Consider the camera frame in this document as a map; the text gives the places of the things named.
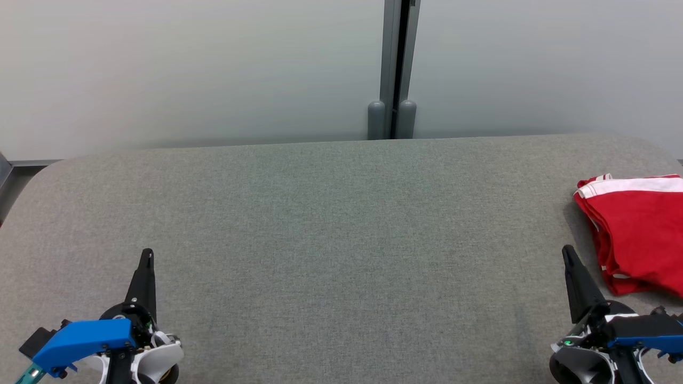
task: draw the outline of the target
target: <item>folded red fabric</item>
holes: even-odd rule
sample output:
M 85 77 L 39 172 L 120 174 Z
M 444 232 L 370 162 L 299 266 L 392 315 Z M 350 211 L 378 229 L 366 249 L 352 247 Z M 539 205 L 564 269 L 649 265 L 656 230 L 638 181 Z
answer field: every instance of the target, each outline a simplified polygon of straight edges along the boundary
M 683 178 L 582 180 L 574 201 L 589 219 L 612 293 L 662 289 L 683 297 Z

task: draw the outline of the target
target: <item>white wall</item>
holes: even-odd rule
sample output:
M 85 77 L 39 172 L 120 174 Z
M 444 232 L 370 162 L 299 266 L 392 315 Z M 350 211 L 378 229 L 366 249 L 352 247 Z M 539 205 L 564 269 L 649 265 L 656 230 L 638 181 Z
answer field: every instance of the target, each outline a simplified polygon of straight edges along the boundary
M 5 0 L 0 152 L 365 139 L 383 0 Z
M 683 1 L 423 0 L 415 137 L 615 130 L 683 159 Z

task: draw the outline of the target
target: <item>red cloth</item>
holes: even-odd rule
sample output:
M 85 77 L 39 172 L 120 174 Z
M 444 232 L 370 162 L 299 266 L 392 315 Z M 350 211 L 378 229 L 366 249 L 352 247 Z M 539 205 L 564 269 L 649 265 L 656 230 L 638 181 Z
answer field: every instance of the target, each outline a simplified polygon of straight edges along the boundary
M 616 295 L 663 289 L 683 297 L 683 178 L 582 180 L 602 277 Z

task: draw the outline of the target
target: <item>gray cushion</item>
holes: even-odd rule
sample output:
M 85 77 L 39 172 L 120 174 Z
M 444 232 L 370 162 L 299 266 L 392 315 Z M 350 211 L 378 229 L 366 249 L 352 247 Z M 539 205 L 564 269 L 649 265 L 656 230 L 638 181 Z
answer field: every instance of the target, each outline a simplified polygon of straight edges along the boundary
M 122 301 L 151 247 L 182 383 L 551 383 L 550 344 L 571 328 L 561 247 L 599 279 L 576 182 L 680 170 L 647 142 L 604 135 L 61 161 L 0 229 L 0 381 L 29 365 L 16 348 L 36 328 Z M 683 310 L 659 293 L 623 301 Z M 683 366 L 650 371 L 677 383 Z

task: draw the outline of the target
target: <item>gray fabric surface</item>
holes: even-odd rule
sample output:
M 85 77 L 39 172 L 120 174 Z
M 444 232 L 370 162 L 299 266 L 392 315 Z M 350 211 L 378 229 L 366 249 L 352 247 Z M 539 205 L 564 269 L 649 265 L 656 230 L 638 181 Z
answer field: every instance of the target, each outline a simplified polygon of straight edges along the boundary
M 62 161 L 0 229 L 0 381 L 28 366 L 16 348 L 37 327 L 123 300 L 151 247 L 181 383 L 551 383 L 550 344 L 570 329 L 561 247 L 599 276 L 576 182 L 680 170 L 644 141 L 593 135 Z M 659 293 L 623 301 L 683 310 Z

